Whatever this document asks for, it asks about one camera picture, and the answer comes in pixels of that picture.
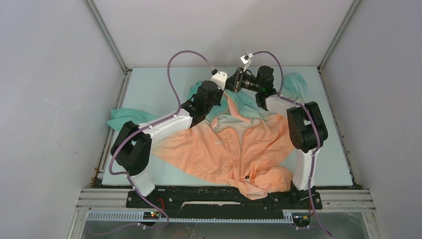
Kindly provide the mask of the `teal and orange jacket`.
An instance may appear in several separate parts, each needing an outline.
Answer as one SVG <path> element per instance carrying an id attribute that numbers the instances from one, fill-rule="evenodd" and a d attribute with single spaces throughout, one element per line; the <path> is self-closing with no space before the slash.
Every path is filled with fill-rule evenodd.
<path id="1" fill-rule="evenodd" d="M 235 187 L 251 200 L 289 191 L 294 174 L 281 165 L 294 150 L 286 115 L 225 91 L 220 103 L 201 123 L 155 143 L 150 156 L 202 180 Z M 126 122 L 143 125 L 157 119 Z M 108 125 L 120 132 L 126 122 L 116 120 Z"/>

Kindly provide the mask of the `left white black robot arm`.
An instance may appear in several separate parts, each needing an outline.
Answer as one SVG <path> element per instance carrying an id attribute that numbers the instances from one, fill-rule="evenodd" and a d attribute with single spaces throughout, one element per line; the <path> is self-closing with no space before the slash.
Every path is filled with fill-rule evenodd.
<path id="1" fill-rule="evenodd" d="M 123 167 L 122 174 L 139 194 L 138 201 L 145 207 L 157 202 L 155 184 L 145 172 L 151 148 L 164 138 L 196 126 L 206 119 L 214 106 L 219 106 L 225 88 L 224 82 L 203 81 L 195 94 L 171 113 L 147 124 L 126 122 L 111 149 L 110 164 Z"/>

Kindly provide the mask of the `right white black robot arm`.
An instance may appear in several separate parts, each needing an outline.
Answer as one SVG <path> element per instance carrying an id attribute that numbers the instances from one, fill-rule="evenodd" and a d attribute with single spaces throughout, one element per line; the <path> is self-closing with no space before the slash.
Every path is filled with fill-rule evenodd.
<path id="1" fill-rule="evenodd" d="M 274 88 L 273 68 L 261 66 L 256 75 L 242 67 L 228 77 L 225 88 L 232 92 L 242 89 L 255 92 L 258 107 L 280 115 L 288 120 L 290 140 L 298 151 L 292 185 L 295 191 L 289 200 L 295 208 L 304 207 L 310 200 L 306 190 L 315 186 L 314 172 L 320 148 L 328 138 L 328 131 L 316 102 L 300 103 L 282 96 Z"/>

